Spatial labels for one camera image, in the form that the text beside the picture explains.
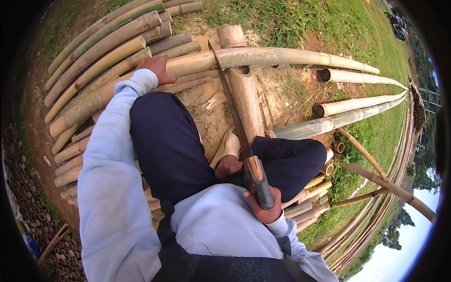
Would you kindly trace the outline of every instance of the person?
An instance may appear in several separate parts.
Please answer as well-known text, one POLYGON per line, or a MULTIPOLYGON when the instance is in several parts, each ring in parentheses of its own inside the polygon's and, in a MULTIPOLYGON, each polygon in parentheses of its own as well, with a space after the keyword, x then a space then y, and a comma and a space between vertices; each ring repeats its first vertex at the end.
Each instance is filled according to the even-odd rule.
POLYGON ((257 137, 274 207, 246 190, 237 137, 223 139, 216 172, 187 109, 171 93, 167 56, 139 63, 98 119, 78 179, 83 268, 89 281, 338 281, 284 217, 326 159, 315 140, 257 137), (143 176, 165 217, 156 232, 143 176))

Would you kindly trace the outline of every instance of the light blue sweatshirt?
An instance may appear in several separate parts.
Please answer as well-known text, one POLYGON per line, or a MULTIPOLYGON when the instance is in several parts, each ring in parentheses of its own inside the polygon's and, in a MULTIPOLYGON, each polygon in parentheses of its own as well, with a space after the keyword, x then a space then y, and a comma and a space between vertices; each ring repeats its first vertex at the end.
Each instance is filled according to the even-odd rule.
MULTIPOLYGON (((160 270, 161 244, 134 162, 130 108, 156 88, 156 75, 140 69, 120 82, 83 155, 78 179, 80 237, 86 276, 98 281, 151 281, 160 270)), ((211 186, 175 205, 171 227, 191 254, 282 259, 276 238, 288 236, 292 259, 318 282, 338 281, 322 256, 308 252, 285 218, 262 224, 233 184, 211 186)))

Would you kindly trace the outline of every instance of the hand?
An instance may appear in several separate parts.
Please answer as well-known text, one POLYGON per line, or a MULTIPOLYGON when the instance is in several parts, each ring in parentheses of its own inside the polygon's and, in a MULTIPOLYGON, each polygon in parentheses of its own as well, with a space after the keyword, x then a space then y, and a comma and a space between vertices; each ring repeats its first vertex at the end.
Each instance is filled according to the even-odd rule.
POLYGON ((169 60, 169 56, 162 56, 162 57, 152 57, 152 58, 146 58, 142 59, 135 70, 138 69, 148 69, 152 71, 156 78, 158 79, 158 86, 175 83, 177 81, 177 78, 174 78, 172 76, 169 76, 166 73, 166 64, 169 60))
POLYGON ((264 210, 258 205, 257 196, 255 193, 249 191, 244 191, 243 195, 246 201, 251 205, 255 216, 261 223, 272 223, 276 221, 282 215, 282 201, 281 201, 281 191, 275 187, 269 186, 272 198, 274 200, 274 206, 269 210, 264 210))

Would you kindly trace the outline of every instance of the sleeve cuff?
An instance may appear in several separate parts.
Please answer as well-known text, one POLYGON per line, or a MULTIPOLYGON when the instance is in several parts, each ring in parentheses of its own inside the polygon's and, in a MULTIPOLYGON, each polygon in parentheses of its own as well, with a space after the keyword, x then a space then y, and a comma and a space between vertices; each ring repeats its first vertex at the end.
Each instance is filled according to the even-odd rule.
POLYGON ((286 223, 285 213, 283 210, 282 215, 276 221, 265 225, 276 238, 285 236, 288 232, 288 224, 286 223))
POLYGON ((131 87, 135 92, 142 96, 157 88, 158 78, 148 69, 138 69, 133 73, 130 80, 121 81, 114 87, 114 95, 120 93, 125 87, 131 87))

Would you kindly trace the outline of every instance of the navy blue pants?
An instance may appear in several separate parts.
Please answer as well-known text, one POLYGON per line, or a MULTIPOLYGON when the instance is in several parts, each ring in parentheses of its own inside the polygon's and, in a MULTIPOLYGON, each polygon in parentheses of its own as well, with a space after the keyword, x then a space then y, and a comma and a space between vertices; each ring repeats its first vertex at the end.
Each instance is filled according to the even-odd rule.
MULTIPOLYGON (((151 92, 136 99, 130 110, 134 150, 152 196, 179 201, 217 183, 244 187, 243 170, 217 179, 209 166, 194 120, 173 94, 151 92)), ((252 152, 263 163, 269 185, 288 202, 324 166, 326 149, 316 140, 257 137, 252 152)))

